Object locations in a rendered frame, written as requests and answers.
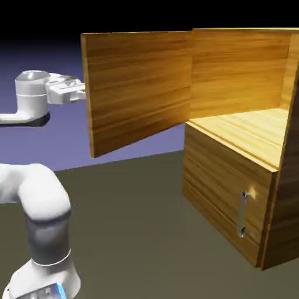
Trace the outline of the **light wood cabinet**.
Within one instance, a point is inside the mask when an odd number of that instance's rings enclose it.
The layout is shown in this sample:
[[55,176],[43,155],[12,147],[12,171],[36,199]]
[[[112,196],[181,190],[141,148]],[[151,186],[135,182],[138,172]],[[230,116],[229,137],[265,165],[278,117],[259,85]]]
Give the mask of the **light wood cabinet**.
[[188,122],[276,171],[262,270],[299,258],[299,28],[193,31]]

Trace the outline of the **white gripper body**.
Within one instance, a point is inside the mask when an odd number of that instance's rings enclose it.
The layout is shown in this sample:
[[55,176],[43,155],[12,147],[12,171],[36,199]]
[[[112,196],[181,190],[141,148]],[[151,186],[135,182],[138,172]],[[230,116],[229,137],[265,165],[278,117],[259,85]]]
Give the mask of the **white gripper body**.
[[52,105],[85,100],[85,84],[80,82],[54,82],[46,85],[47,101]]

